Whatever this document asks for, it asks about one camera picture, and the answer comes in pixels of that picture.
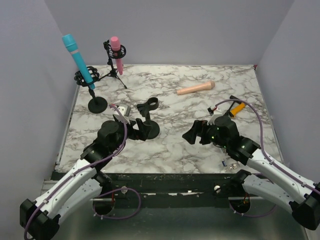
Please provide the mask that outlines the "black shock-mount mic stand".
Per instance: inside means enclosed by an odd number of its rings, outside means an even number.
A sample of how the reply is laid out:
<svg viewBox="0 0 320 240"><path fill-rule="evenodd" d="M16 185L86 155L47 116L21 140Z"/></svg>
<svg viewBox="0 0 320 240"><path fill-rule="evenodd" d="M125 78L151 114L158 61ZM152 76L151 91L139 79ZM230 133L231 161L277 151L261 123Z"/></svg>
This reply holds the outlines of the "black shock-mount mic stand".
<svg viewBox="0 0 320 240"><path fill-rule="evenodd" d="M93 66L87 66L87 70L92 78L90 82L94 84L100 81L100 74L98 70ZM88 88L88 92L91 96L91 100L88 102L88 110L93 114L100 114L107 109L108 102L105 98L96 96L93 89L90 88L90 85L86 83L84 77L82 76L81 72L78 70L74 74L74 80L78 86L82 86L84 88Z"/></svg>

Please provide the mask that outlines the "beige microphone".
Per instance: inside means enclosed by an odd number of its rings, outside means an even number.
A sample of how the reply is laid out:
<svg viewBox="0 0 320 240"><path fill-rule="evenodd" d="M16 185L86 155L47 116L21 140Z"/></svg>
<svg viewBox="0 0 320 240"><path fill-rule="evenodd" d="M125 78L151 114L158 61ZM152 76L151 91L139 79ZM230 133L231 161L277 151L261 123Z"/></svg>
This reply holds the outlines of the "beige microphone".
<svg viewBox="0 0 320 240"><path fill-rule="evenodd" d="M215 87L215 85L216 84L214 81L208 81L206 83L179 89L176 91L176 93L180 96L180 95L185 95L185 94L199 92L199 91L211 90Z"/></svg>

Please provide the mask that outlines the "blue microphone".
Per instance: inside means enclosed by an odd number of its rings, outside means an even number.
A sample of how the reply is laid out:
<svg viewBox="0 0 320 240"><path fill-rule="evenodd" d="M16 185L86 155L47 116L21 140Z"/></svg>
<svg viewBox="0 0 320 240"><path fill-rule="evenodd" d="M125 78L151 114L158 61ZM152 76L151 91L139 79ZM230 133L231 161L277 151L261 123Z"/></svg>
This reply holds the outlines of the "blue microphone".
<svg viewBox="0 0 320 240"><path fill-rule="evenodd" d="M87 65L85 64L85 61L82 58L82 55L79 51L76 40L71 34L67 34L62 37L62 41L66 49L71 54L74 62L76 63L78 70L80 71L85 83L88 85L88 87L91 90L94 90L95 89L95 84L93 83L94 80L91 77L91 74L87 68Z"/></svg>

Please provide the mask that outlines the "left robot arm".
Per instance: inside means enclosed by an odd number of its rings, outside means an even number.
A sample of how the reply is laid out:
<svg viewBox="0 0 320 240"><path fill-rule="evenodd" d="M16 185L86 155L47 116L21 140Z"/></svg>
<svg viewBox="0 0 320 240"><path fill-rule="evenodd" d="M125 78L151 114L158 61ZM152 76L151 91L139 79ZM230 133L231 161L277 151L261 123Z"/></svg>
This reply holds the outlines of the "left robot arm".
<svg viewBox="0 0 320 240"><path fill-rule="evenodd" d="M107 197L112 185L101 169L124 148L127 139L145 141L151 129L140 118L129 122L105 121L71 170L41 196L26 199L20 205L24 239L51 240L77 208L97 196Z"/></svg>

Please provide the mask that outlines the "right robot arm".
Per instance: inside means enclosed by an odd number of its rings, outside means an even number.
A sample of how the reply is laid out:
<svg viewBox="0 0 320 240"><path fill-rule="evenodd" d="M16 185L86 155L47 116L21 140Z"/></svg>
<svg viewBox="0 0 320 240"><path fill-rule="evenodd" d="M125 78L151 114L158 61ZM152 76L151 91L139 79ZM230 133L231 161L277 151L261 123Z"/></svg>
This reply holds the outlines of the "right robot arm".
<svg viewBox="0 0 320 240"><path fill-rule="evenodd" d="M314 231L319 226L320 185L271 157L260 144L241 136L236 123L228 116L219 116L210 121L195 120L182 137L191 145L200 137L200 144L222 148L233 160L268 179L259 179L247 173L244 179L238 178L230 183L230 191L234 195L241 196L246 192L262 197L291 213L304 228Z"/></svg>

